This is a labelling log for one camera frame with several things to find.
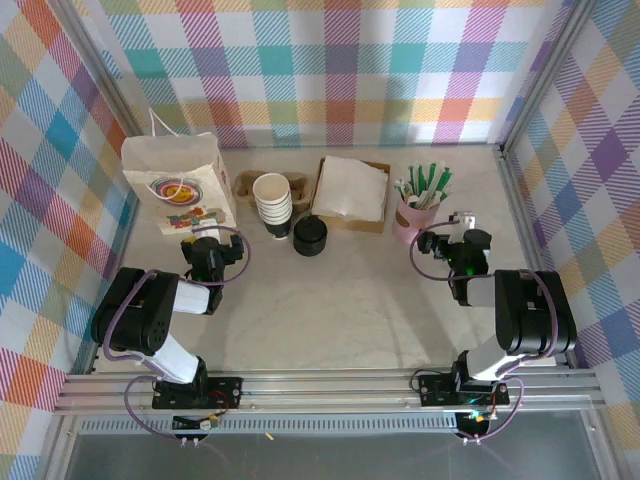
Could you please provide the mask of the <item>pink cylindrical holder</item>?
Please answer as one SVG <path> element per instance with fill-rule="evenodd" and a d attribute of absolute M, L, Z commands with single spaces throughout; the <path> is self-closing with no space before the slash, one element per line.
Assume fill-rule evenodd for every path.
<path fill-rule="evenodd" d="M 410 245 L 420 230 L 434 222 L 438 210 L 439 206 L 425 210 L 415 209 L 399 198 L 392 223 L 394 236 Z"/>

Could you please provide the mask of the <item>brown pulp cup carrier stack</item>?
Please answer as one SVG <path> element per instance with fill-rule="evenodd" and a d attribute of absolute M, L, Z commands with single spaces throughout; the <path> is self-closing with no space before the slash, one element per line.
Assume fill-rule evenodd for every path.
<path fill-rule="evenodd" d="M 255 180 L 263 174 L 266 174 L 266 171 L 245 170 L 236 177 L 232 191 L 238 203 L 257 209 L 252 188 Z M 301 172 L 283 172 L 282 176 L 289 182 L 293 211 L 301 213 L 307 210 L 314 193 L 312 178 Z"/>

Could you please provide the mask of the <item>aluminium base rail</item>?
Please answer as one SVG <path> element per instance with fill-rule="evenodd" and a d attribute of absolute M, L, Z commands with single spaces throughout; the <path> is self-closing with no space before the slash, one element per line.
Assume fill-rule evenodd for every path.
<path fill-rule="evenodd" d="M 421 409 L 407 369 L 257 370 L 243 379 L 239 413 L 396 413 Z M 124 389 L 135 372 L 71 375 L 54 409 L 57 415 L 124 414 Z M 516 396 L 525 385 L 524 411 L 600 408 L 603 390 L 595 373 L 560 367 L 520 368 L 507 378 Z"/>

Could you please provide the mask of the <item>aluminium frame post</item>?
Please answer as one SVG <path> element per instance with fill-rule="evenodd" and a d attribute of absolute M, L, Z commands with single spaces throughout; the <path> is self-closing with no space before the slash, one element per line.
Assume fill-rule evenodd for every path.
<path fill-rule="evenodd" d="M 100 0 L 48 1 L 125 134 L 149 134 L 149 102 Z"/>
<path fill-rule="evenodd" d="M 597 0 L 548 0 L 525 50 L 515 87 L 505 98 L 500 129 L 490 135 L 504 158 L 511 154 L 563 66 Z"/>

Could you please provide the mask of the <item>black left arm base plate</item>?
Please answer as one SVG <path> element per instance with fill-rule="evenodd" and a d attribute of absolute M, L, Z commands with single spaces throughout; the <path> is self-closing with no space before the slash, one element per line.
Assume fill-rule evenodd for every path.
<path fill-rule="evenodd" d="M 154 410 L 237 409 L 242 395 L 242 379 L 205 376 L 191 384 L 158 381 L 153 390 Z"/>

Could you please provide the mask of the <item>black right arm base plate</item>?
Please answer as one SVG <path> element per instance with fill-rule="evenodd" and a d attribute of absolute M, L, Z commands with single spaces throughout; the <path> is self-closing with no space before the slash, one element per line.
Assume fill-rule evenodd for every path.
<path fill-rule="evenodd" d="M 418 390 L 422 407 L 427 406 L 503 406 L 510 403 L 505 383 L 455 378 L 452 373 L 419 375 Z"/>

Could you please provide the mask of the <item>stack of paper cups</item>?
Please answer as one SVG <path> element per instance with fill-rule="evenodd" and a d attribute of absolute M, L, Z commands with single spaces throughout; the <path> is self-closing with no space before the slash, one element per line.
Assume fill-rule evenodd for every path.
<path fill-rule="evenodd" d="M 285 239 L 293 213 L 289 181 L 278 173 L 265 173 L 253 183 L 252 193 L 258 214 L 274 239 Z"/>

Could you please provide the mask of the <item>white printed paper bag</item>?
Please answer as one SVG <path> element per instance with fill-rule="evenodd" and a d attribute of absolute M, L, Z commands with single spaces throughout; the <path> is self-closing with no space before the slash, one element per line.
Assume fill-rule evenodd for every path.
<path fill-rule="evenodd" d="M 121 147 L 123 173 L 143 209 L 164 235 L 216 223 L 236 226 L 236 204 L 218 139 L 171 129 L 153 110 L 151 133 Z"/>

